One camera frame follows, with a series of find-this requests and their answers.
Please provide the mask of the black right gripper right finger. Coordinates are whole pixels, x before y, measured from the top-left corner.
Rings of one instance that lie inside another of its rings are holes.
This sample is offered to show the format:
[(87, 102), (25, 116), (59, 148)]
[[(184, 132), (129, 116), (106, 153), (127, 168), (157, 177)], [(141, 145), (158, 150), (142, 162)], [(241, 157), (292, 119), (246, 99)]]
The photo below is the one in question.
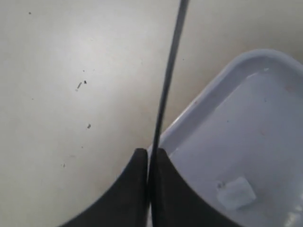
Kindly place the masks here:
[(162, 148), (151, 156), (151, 209), (154, 227), (239, 226), (192, 190)]

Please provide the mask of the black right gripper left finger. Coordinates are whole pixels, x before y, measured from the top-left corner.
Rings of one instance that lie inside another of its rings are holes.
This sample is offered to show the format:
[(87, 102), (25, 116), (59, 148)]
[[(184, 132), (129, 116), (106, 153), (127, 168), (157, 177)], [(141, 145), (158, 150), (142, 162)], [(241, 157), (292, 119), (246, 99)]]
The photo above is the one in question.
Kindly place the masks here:
[(148, 153), (137, 148), (113, 185), (64, 227), (145, 227)]

